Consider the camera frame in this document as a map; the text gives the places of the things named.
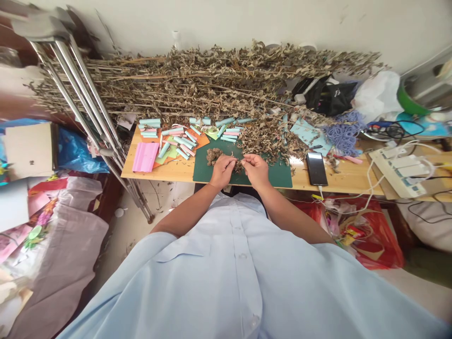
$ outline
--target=shirt button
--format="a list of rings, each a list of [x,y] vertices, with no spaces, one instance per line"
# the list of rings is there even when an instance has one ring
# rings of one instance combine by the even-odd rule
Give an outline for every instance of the shirt button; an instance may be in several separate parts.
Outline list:
[[[251,326],[255,327],[258,324],[259,320],[260,318],[257,315],[255,315],[253,317],[253,320],[251,321]]]

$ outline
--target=smartphone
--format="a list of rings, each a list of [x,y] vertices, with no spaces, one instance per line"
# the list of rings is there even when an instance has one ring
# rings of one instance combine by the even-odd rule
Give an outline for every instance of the smartphone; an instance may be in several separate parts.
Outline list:
[[[328,186],[322,153],[309,152],[306,156],[306,161],[311,185]]]

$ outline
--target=blue yarn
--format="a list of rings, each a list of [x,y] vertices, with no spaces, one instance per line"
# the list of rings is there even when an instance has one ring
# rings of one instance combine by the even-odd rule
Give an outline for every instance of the blue yarn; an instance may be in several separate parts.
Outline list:
[[[356,122],[352,125],[337,124],[324,128],[327,138],[342,156],[359,156],[360,152],[355,148],[356,137],[359,132],[366,126],[363,116],[358,111],[351,111],[336,116],[336,122]]]

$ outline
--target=white power strip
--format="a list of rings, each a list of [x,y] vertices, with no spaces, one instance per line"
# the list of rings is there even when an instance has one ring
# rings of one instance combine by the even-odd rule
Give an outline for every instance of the white power strip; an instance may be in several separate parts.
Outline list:
[[[385,150],[379,149],[369,153],[375,165],[383,173],[392,188],[401,198],[417,198],[427,194],[425,188],[420,184],[412,185],[400,171],[392,165],[391,159],[384,155]]]

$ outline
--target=tiled floor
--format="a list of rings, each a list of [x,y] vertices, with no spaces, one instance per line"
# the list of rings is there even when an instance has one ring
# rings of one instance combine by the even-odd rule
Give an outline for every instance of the tiled floor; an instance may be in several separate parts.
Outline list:
[[[140,181],[155,219],[149,225],[141,210],[132,198],[124,193],[119,207],[127,208],[120,218],[113,218],[114,229],[108,249],[102,258],[95,277],[95,290],[98,291],[115,272],[133,246],[145,237],[152,228],[176,207],[193,194],[194,183],[153,181],[155,193],[149,181]],[[402,269],[377,272],[400,291],[423,305],[430,312],[446,321],[452,319],[452,290],[413,276]]]
[[[141,210],[135,205],[131,196],[125,192],[119,207],[127,209],[120,218],[113,217],[113,234],[110,237],[106,253],[102,257],[96,274],[96,291],[116,271],[127,253],[145,237],[152,228],[176,207],[193,194],[194,183],[140,180],[141,188],[148,201],[151,212],[155,215],[152,224],[147,223]]]

